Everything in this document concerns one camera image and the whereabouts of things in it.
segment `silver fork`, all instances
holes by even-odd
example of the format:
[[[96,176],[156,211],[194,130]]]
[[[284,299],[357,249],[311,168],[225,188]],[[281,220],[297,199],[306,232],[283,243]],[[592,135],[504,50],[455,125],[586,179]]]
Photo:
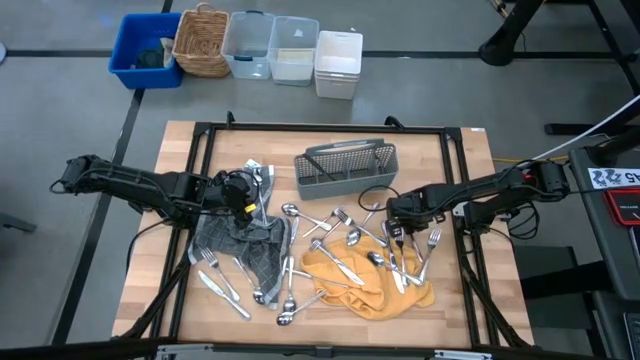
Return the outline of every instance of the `silver fork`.
[[[429,268],[429,259],[431,258],[431,254],[433,254],[433,250],[438,245],[438,241],[440,241],[441,237],[442,237],[442,229],[435,229],[431,232],[431,235],[429,235],[429,242],[427,243],[429,252],[427,253],[426,259],[424,259],[424,264],[422,264],[422,270],[420,270],[420,275],[418,275],[418,279],[420,279],[420,281],[422,281],[423,284],[425,282],[425,277],[427,275],[427,268]]]
[[[238,293],[233,288],[233,286],[231,286],[227,278],[224,277],[222,270],[220,270],[220,262],[218,261],[218,258],[213,254],[213,251],[203,246],[198,246],[198,247],[200,248],[200,254],[202,254],[202,257],[204,257],[204,259],[209,263],[209,266],[212,269],[216,270],[218,272],[218,275],[220,275],[220,278],[222,279],[224,284],[227,286],[227,289],[229,289],[229,292],[231,293],[231,297],[233,298],[233,301],[235,302],[240,301],[240,295],[238,295]]]
[[[375,236],[371,231],[363,228],[362,226],[356,224],[355,221],[353,221],[352,218],[349,217],[349,215],[347,215],[344,210],[342,209],[335,209],[333,210],[333,213],[336,214],[336,216],[338,217],[338,219],[340,219],[340,221],[342,221],[345,225],[347,226],[351,226],[352,228],[358,229],[361,232],[371,236],[372,239],[374,239],[375,241],[378,242],[378,244],[380,244],[380,246],[382,247],[386,247],[387,246],[387,242],[380,239],[379,237]]]

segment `knife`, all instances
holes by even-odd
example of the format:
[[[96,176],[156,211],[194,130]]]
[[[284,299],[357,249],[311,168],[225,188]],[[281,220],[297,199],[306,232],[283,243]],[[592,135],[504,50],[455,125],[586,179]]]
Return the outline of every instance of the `knife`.
[[[289,254],[291,254],[291,246],[293,246],[293,242],[296,241],[296,236],[298,235],[298,226],[300,225],[300,218],[296,216],[293,220],[293,224],[291,224],[291,242],[289,243]],[[289,257],[284,258],[284,262],[282,263],[282,275],[287,271],[287,260]]]
[[[203,273],[202,270],[198,270],[198,275],[200,276],[200,280],[202,280],[202,282],[205,285],[207,285],[209,289],[211,289],[214,293],[216,293],[216,295],[227,300],[227,302],[229,302],[229,304],[231,304],[231,306],[233,306],[233,308],[236,309],[236,311],[238,311],[238,313],[240,314],[240,316],[242,316],[244,320],[247,320],[247,321],[251,320],[251,314],[249,314],[247,310],[243,309],[242,306],[238,305],[238,303],[231,300],[231,298],[228,297],[227,294],[224,293],[224,291],[222,291],[220,286],[218,286],[218,284],[216,284],[213,280],[211,280],[211,278],[209,278],[205,273]]]
[[[398,270],[398,263],[396,262],[396,256],[393,253],[393,248],[391,247],[391,239],[389,239],[389,232],[387,231],[386,221],[383,221],[381,224],[382,232],[384,233],[384,237],[387,240],[387,246],[389,247],[389,263],[391,263],[391,268],[394,270]],[[400,294],[404,294],[404,286],[402,285],[402,275],[398,274],[397,271],[392,271],[391,275],[393,275],[393,281],[396,283],[396,287],[398,288],[398,292]]]

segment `towel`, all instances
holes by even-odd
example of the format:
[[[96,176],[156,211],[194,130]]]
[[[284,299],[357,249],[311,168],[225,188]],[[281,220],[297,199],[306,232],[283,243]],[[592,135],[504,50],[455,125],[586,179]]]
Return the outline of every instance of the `towel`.
[[[365,319],[386,320],[400,315],[414,305],[427,307],[434,303],[435,295],[431,282],[427,281],[419,287],[411,284],[405,287],[405,293],[401,294],[396,288],[391,270],[387,267],[375,267],[367,259],[367,253],[375,251],[384,254],[387,262],[389,261],[389,250],[382,249],[372,238],[363,236],[353,247],[347,246],[344,241],[334,241],[325,246],[365,282],[363,286],[354,284],[319,250],[305,253],[300,265],[304,271],[353,286],[342,288],[314,281],[318,291],[327,290],[327,295],[322,298],[326,304],[346,306]],[[398,267],[401,268],[400,249],[394,242],[392,246]],[[417,273],[421,264],[414,250],[406,244],[403,248],[407,272]]]

